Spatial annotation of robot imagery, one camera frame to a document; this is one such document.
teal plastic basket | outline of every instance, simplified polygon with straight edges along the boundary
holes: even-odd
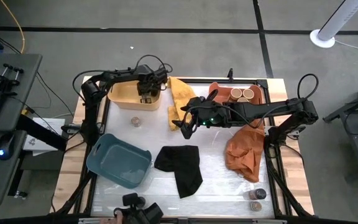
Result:
[[[151,161],[149,151],[141,150],[112,134],[104,134],[92,148],[86,166],[95,174],[133,189],[142,182]]]

